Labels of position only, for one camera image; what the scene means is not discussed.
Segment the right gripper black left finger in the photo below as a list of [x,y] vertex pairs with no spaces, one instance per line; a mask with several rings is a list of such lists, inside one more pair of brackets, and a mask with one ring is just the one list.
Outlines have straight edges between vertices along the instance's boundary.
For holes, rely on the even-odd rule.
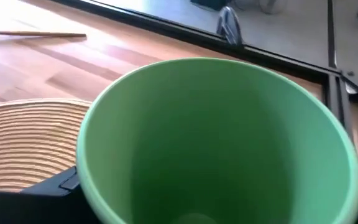
[[73,166],[20,192],[0,191],[0,224],[96,224]]

